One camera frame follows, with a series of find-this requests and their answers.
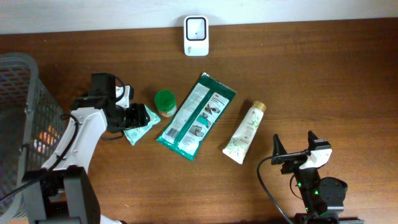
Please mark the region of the grey plastic basket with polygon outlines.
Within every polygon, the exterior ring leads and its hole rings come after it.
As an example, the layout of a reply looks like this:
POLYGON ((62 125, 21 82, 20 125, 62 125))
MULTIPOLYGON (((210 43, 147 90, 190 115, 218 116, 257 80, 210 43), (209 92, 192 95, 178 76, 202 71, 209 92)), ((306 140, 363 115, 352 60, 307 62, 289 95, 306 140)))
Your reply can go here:
POLYGON ((21 185, 52 155, 66 125, 63 110, 23 53, 1 55, 1 195, 21 185))

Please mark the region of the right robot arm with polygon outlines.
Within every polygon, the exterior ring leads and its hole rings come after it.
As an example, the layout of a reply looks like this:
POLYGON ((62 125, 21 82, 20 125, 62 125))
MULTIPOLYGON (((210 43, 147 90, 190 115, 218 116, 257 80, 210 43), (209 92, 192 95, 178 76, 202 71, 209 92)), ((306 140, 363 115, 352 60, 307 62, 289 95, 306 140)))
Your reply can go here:
POLYGON ((292 174, 297 182, 306 213, 294 216, 297 223, 364 223, 358 218, 340 218, 348 184, 334 177, 321 178, 319 168, 332 153, 331 144, 308 132, 308 148, 288 153, 277 134, 273 136, 274 150, 271 164, 281 165, 281 174, 292 174))

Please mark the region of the white barcode scanner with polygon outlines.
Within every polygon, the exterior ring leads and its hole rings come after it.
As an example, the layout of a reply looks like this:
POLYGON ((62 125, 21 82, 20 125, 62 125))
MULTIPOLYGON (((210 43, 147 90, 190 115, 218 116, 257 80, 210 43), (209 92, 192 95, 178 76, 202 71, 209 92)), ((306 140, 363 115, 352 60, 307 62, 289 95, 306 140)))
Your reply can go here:
POLYGON ((209 22, 205 16, 187 16, 183 21, 184 54, 189 57, 209 53, 209 22))

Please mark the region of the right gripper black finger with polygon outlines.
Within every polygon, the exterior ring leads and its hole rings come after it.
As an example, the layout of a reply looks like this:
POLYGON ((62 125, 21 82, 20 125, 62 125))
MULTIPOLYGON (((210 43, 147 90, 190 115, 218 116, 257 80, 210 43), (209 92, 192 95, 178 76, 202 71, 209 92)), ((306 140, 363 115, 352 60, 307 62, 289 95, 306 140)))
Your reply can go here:
POLYGON ((308 132, 308 149, 316 149, 323 144, 323 140, 319 139, 313 131, 308 132))
POLYGON ((286 155, 287 151, 285 150, 283 144, 281 143, 278 134, 273 135, 273 156, 281 156, 281 155, 286 155))

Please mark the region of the green white gloves package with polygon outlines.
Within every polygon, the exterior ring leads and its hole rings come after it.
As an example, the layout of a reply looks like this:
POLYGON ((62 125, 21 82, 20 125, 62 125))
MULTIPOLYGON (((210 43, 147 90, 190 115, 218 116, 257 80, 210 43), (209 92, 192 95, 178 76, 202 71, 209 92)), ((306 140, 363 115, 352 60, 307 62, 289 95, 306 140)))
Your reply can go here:
POLYGON ((157 142, 193 161, 203 140, 235 96, 235 90, 202 73, 157 142))

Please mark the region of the green lid jar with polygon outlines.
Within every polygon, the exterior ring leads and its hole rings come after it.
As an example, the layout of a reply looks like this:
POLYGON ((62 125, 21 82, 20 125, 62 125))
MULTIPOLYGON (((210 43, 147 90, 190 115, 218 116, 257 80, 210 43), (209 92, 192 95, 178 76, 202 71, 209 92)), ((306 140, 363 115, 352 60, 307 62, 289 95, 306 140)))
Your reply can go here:
POLYGON ((175 96, 170 90, 157 92, 154 102, 157 112, 163 117, 172 117, 177 112, 175 96))

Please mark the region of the mint green snack packet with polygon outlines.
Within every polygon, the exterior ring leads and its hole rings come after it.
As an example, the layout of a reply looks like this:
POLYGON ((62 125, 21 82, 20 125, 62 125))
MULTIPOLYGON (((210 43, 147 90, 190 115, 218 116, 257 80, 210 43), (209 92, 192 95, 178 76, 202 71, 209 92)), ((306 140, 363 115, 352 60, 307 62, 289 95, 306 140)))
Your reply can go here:
POLYGON ((150 118, 147 126, 124 131, 126 139, 131 143, 132 146, 134 146, 138 140, 140 140, 140 138, 143 137, 143 135, 145 135, 153 126, 160 122, 160 118, 155 112, 151 111, 147 106, 145 106, 145 108, 150 118))

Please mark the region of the white lotion tube gold cap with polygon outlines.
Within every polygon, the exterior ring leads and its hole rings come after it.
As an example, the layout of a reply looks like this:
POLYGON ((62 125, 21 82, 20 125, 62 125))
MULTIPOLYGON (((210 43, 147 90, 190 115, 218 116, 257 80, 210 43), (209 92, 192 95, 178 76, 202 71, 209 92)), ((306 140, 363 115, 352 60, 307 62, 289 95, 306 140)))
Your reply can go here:
POLYGON ((238 164, 243 163, 262 121, 265 110, 266 105, 264 103, 254 101, 237 130, 223 149, 223 153, 238 164))

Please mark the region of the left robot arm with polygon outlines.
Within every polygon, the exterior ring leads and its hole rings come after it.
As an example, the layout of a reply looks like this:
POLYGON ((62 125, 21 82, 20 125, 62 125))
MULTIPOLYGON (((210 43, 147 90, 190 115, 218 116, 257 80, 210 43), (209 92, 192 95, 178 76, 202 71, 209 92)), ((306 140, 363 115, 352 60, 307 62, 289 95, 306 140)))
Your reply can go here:
POLYGON ((39 170, 24 174, 22 191, 29 223, 113 223, 101 213, 88 168, 105 132, 123 133, 146 126, 143 104, 131 103, 134 89, 110 73, 94 73, 91 90, 78 97, 68 126, 39 170))

